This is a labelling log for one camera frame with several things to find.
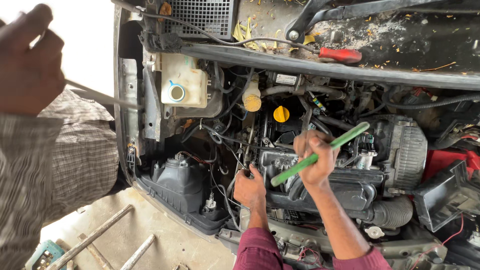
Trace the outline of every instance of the green tool handle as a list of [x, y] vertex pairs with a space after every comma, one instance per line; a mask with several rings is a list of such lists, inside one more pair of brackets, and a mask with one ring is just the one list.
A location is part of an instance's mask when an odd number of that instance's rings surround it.
[[[332, 149], [337, 149], [340, 146], [344, 145], [345, 143], [349, 142], [353, 138], [357, 137], [360, 135], [362, 132], [366, 131], [370, 127], [370, 124], [367, 122], [361, 122], [358, 124], [356, 127], [350, 129], [349, 131], [343, 133], [340, 137], [337, 139], [333, 140], [330, 143], [330, 146]], [[294, 176], [295, 174], [299, 173], [301, 170], [307, 168], [308, 166], [314, 164], [318, 160], [318, 155], [317, 154], [311, 154], [309, 157], [306, 159], [300, 161], [297, 163], [295, 166], [291, 167], [290, 169], [280, 173], [279, 175], [275, 176], [272, 178], [270, 181], [272, 183], [272, 186], [278, 186], [281, 183], [285, 182], [288, 178], [291, 176]]]

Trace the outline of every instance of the red screwdriver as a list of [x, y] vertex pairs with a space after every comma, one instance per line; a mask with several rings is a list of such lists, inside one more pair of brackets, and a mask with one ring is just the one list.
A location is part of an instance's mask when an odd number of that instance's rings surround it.
[[318, 53], [318, 58], [331, 58], [345, 64], [358, 63], [361, 60], [361, 52], [354, 49], [327, 49], [321, 47], [320, 50], [314, 53]]

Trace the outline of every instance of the maroon sleeve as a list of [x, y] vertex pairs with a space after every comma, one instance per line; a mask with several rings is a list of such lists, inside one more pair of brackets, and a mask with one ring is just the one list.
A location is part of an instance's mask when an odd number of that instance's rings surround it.
[[284, 265], [273, 235], [262, 228], [247, 229], [241, 236], [233, 270], [292, 270]]
[[333, 258], [335, 270], [392, 270], [380, 251], [372, 247], [371, 251], [360, 258], [339, 260]]

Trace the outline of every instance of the hand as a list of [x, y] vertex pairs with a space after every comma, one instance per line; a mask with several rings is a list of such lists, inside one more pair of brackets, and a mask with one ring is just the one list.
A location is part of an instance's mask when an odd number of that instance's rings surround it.
[[252, 164], [250, 164], [250, 171], [253, 173], [253, 179], [247, 177], [250, 174], [244, 169], [240, 170], [235, 176], [233, 197], [249, 208], [265, 205], [266, 190], [264, 178]]
[[328, 181], [326, 180], [335, 167], [336, 157], [340, 151], [339, 148], [332, 150], [328, 144], [334, 139], [334, 137], [316, 130], [302, 132], [299, 136], [295, 137], [293, 148], [299, 156], [299, 162], [312, 153], [318, 155], [318, 161], [316, 163], [299, 172], [299, 176], [307, 190], [320, 186], [329, 188]]
[[39, 4], [9, 25], [0, 21], [0, 112], [37, 116], [63, 91], [63, 41], [48, 30], [52, 19]]

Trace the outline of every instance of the yellow oil filler cap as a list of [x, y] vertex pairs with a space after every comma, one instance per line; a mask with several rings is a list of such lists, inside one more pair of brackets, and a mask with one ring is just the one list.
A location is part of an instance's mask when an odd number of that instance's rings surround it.
[[280, 123], [285, 122], [286, 120], [288, 120], [289, 117], [290, 117], [290, 112], [287, 110], [287, 108], [283, 106], [279, 106], [273, 112], [273, 118], [275, 118], [275, 120]]
[[258, 111], [262, 106], [262, 100], [257, 95], [249, 95], [243, 101], [243, 105], [247, 111]]

